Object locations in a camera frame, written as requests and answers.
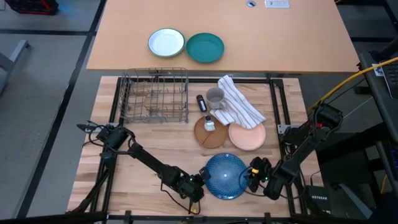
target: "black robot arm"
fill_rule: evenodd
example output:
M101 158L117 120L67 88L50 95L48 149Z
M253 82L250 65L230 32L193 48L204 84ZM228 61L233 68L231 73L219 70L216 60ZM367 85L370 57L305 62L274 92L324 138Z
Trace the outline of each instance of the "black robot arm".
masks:
M340 128L343 121L342 114L330 105L321 104L309 114L308 121L303 125L298 128L288 128L282 136L282 142L297 146L296 150L282 158L275 167L271 167L266 158L254 158L248 177L249 189L255 192L260 182L268 180L263 193L277 200L283 186L292 185L299 176L301 163L330 133Z
M202 186L205 183L200 174L189 175L176 166L163 164L136 142L127 152L131 157L138 159L156 172L162 183L179 193L181 198L189 197L194 203L203 198Z

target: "wooden tabletop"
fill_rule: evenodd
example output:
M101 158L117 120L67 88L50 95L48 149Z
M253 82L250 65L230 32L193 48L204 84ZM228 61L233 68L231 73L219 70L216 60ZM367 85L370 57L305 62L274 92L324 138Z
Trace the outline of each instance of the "wooden tabletop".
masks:
M116 88L117 77L102 77L95 99L91 120L105 124L108 122ZM299 81L296 78L284 79L285 94L290 111L292 124L302 124L307 115L301 95ZM242 151L235 147L229 139L219 148L206 149L196 142L193 136L193 126L200 113L195 97L204 94L215 83L190 83L188 86L189 123L142 124L132 123L126 127L132 130L139 144L165 164L178 166L189 174L198 173L206 162L215 154L222 152L239 156L246 165L256 157L267 157L273 165L280 159L274 112L269 87L265 84L236 84L248 101L256 107L267 119L265 143L255 151ZM281 118L282 106L279 91L277 97ZM86 197L98 171L102 148L92 144L86 145L81 153L79 167L73 184L68 210L75 208ZM120 150L127 150L126 144ZM315 152L303 162L302 171L307 183L311 174L319 171ZM313 177L314 185L323 185L320 174ZM201 215L217 217L262 217L264 212L272 217L288 217L289 209L286 199L282 197L273 201L267 197L255 197L243 194L234 200L221 200L209 193L203 186L205 196L201 200ZM184 206L188 200L182 200L172 190L170 193ZM103 201L104 187L100 193L99 206ZM299 212L299 201L295 200L296 211ZM125 210L131 210L135 215L186 215L187 212L176 205L169 196L160 191L160 179L144 164L129 156L118 156L116 172L113 180L109 212L113 215L123 215Z
M359 62L334 0L290 0L270 9L264 0L111 0L106 3L87 69L184 67L198 71L354 73ZM160 58L148 49L161 28L186 41L209 32L225 46L222 58L198 63L183 51Z

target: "white dish towel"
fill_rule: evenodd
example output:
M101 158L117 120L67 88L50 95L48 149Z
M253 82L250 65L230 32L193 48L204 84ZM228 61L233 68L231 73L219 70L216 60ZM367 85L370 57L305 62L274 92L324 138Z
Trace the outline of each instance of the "white dish towel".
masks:
M246 129L252 129L266 120L235 87L231 77L225 75L220 78L218 87L224 90L224 109L211 110L210 113L223 125L236 123Z

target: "brown plate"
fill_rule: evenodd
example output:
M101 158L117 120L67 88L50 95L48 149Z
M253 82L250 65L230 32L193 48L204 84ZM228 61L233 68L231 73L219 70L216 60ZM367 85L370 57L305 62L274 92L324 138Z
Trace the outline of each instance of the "brown plate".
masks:
M228 127L221 124L215 117L211 116L211 118L216 128L214 131L206 131L204 117L201 117L193 128L195 139L206 148L220 147L224 144L228 135Z

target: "blue textured bowl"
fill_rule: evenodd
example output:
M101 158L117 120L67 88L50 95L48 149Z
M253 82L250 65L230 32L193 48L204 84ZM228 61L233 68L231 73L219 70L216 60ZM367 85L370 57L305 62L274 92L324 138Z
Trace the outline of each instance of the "blue textured bowl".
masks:
M222 153L213 156L206 164L206 169L211 177L205 181L207 189L215 197L223 200L231 200L243 194L248 186L248 180L239 175L246 170L243 161L235 155Z

